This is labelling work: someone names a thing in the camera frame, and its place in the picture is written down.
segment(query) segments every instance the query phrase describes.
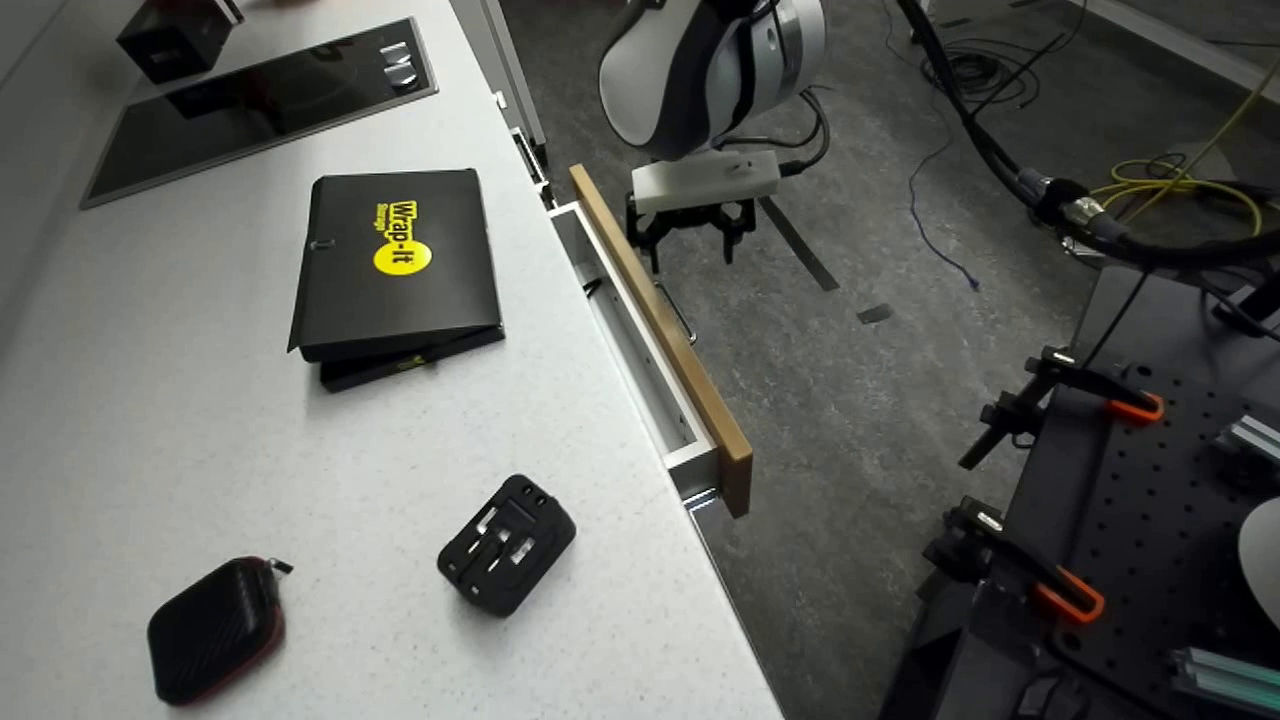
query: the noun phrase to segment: black electronic device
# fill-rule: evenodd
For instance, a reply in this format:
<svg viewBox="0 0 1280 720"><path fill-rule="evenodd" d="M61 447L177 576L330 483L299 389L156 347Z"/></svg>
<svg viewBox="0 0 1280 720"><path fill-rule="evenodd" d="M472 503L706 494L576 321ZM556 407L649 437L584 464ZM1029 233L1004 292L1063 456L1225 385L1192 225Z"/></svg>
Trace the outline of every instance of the black electronic device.
<svg viewBox="0 0 1280 720"><path fill-rule="evenodd" d="M129 105L85 202L145 191L431 93L413 19Z"/></svg>
<svg viewBox="0 0 1280 720"><path fill-rule="evenodd" d="M324 389L506 341L475 173L324 177L294 341Z"/></svg>
<svg viewBox="0 0 1280 720"><path fill-rule="evenodd" d="M239 556L173 597L147 623L156 697L197 704L252 672L286 639L281 560Z"/></svg>
<svg viewBox="0 0 1280 720"><path fill-rule="evenodd" d="M145 0L116 44L151 85L167 85L208 73L239 19L235 0Z"/></svg>
<svg viewBox="0 0 1280 720"><path fill-rule="evenodd" d="M528 475L511 475L472 523L443 544L435 567L467 604L511 614L572 536L576 528L556 494Z"/></svg>

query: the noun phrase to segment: floor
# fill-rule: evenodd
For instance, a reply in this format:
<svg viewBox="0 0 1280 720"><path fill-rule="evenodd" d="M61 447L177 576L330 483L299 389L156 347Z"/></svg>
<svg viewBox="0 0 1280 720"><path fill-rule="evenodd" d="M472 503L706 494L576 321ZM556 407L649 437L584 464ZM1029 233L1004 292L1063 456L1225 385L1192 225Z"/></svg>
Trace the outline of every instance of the floor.
<svg viewBox="0 0 1280 720"><path fill-rule="evenodd" d="M509 0L509 22L550 124L551 181L589 164L622 200L639 159L595 105L595 54L622 0ZM922 548L959 494L1009 503L1023 456L1001 447L979 473L959 453L975 413L1019 385L1023 357L1063 344L1093 271L953 142L917 181L931 241L965 258L979 292L927 256L908 214L908 177L958 136L890 0L827 0L833 154L777 194L842 292L819 292L764 225L736 264L722 241L686 233L666 244L666 287L758 442L748 518L699 514L739 623L783 716L876 716L917 621ZM1075 7L1035 5L948 41L1018 41L1049 54L1040 101L988 113L1035 167L1104 181L1118 159L1206 138L1241 101L1238 87L1109 26ZM1275 177L1275 114L1256 113L1228 142L1238 177ZM806 108L777 108L748 133L799 136ZM1202 225L1147 225L1178 241Z"/></svg>

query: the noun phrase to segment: cable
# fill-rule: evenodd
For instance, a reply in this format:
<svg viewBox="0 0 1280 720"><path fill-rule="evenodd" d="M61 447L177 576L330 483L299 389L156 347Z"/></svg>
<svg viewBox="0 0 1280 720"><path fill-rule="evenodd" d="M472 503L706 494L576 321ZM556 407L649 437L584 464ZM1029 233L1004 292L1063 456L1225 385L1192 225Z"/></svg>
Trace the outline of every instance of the cable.
<svg viewBox="0 0 1280 720"><path fill-rule="evenodd" d="M1093 252L1138 264L1138 269L1219 269L1219 264L1280 256L1280 233L1266 233L1256 241L1238 241L1238 237L1234 241L1202 241L1198 246L1147 244L1147 241L1132 237L1124 225L1118 225L1109 211L1088 202L1088 187L1018 164L1009 154L1009 146L975 114L965 113L953 58L948 58L927 11L922 7L922 0L895 0L895 5L908 17L922 46L927 52L927 58L941 74L941 87L943 87L953 113L959 114L959 127L970 133L975 154L1049 227L1072 237L1075 244L1083 244Z"/></svg>
<svg viewBox="0 0 1280 720"><path fill-rule="evenodd" d="M1063 46L1072 30L1051 37L1051 41L1040 44L1029 58L1019 58L1018 69L1009 69L1009 73L988 87L988 97L979 97L979 105L970 108L970 114L975 118L985 108L994 108L994 105L1001 101L1004 87L1019 85L1019 74L1032 74L1032 69L1035 69L1049 52ZM959 264L958 256L948 256L943 246L937 246L937 241L931 241L931 233L927 233L927 225L925 225L925 214L922 214L922 177L927 173L927 164L937 164L941 154L948 154L948 152L958 146L958 138L959 138L959 136L948 136L937 152L927 152L927 154L911 167L911 177L908 177L908 214L911 214L911 225L917 225L922 244L925 244L941 264L948 264L953 271L959 271L974 292L979 292L985 285L970 271L970 264Z"/></svg>
<svg viewBox="0 0 1280 720"><path fill-rule="evenodd" d="M911 177L908 177L908 214L911 214L911 225L917 225L922 244L925 244L941 264L948 264L953 271L959 271L974 292L979 292L985 285L979 285L958 256L948 256L943 246L937 246L937 241L927 237L927 225L925 225L925 214L922 214L922 187L917 187L917 185L922 185L922 177L925 177L927 164L937 164L941 154L948 154L948 152L958 146L958 138L959 138L959 136L948 136L937 152L927 152L927 154L911 167Z"/></svg>
<svg viewBox="0 0 1280 720"><path fill-rule="evenodd" d="M1146 191L1163 191L1170 187L1170 177L1157 177L1157 173L1128 173L1138 167L1132 159L1118 164L1114 167L1114 185L1099 185L1093 187L1093 194L1114 207L1121 200L1132 200L1132 194L1146 194ZM1266 237L1270 220L1266 220L1266 202L1256 202L1243 187L1228 185L1228 181L1202 181L1202 177L1190 177L1174 187L1174 194L1228 194L1243 207L1247 214L1247 233L1251 237Z"/></svg>
<svg viewBox="0 0 1280 720"><path fill-rule="evenodd" d="M1032 108L1040 101L1040 74L1018 73L1023 58L988 44L953 44L958 85L965 105L1019 105ZM922 74L941 87L927 58L922 58Z"/></svg>
<svg viewBox="0 0 1280 720"><path fill-rule="evenodd" d="M1243 114L1266 101L1266 93L1270 93L1270 85L1275 79L1275 73L1280 73L1280 58L1275 58L1275 62L1266 73L1266 79L1234 108L1234 114L1202 142L1202 152L1192 152L1192 154L1178 167L1174 181L1161 181L1161 185L1157 185L1157 194L1147 194L1147 200L1132 211L1132 220L1146 214L1146 211L1152 211L1157 202L1163 202L1163 194L1181 191L1185 181L1192 181L1198 164L1202 164L1210 152L1217 152L1217 146L1243 124Z"/></svg>
<svg viewBox="0 0 1280 720"><path fill-rule="evenodd" d="M1093 344L1093 352L1083 357L1080 366L1093 366L1093 359L1109 347L1109 341L1118 334L1118 327L1124 325L1132 298L1147 287L1152 269L1140 271L1140 279L1128 287L1124 305L1118 306L1114 325L1104 327L1104 334Z"/></svg>
<svg viewBox="0 0 1280 720"><path fill-rule="evenodd" d="M726 138L718 138L713 146L808 146L819 133L823 133L823 124L827 124L827 114L819 113L819 105L817 105L817 93L808 87L808 93L799 93L799 101L808 105L808 113L814 113L814 127L808 127L808 136L799 136L799 138L777 138L777 136L726 136Z"/></svg>
<svg viewBox="0 0 1280 720"><path fill-rule="evenodd" d="M782 164L782 177L806 177L814 164L819 164L827 152L833 152L833 124L827 124L827 113L823 113L823 105L817 101L817 93L808 87L808 93L799 93L806 97L806 105L817 113L817 127L819 127L819 146L808 154L808 159L790 159L790 164Z"/></svg>

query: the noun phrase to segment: yellow logo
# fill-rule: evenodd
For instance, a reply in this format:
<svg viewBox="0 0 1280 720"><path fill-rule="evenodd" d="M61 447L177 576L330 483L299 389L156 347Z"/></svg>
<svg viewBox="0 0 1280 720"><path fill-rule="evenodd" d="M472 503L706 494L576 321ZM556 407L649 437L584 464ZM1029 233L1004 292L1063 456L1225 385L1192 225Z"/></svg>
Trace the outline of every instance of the yellow logo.
<svg viewBox="0 0 1280 720"><path fill-rule="evenodd" d="M383 274L421 274L431 264L431 246L417 241L417 200L378 202L374 227L383 246L374 252L374 269Z"/></svg>

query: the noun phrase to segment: black notebook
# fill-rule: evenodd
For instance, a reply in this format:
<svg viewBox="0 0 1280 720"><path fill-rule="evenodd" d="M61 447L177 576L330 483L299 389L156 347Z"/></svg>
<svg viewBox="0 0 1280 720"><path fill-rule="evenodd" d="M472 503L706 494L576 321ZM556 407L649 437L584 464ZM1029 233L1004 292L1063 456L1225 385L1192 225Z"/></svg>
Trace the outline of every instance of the black notebook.
<svg viewBox="0 0 1280 720"><path fill-rule="evenodd" d="M475 173L318 181L287 347L324 389L501 334Z"/></svg>

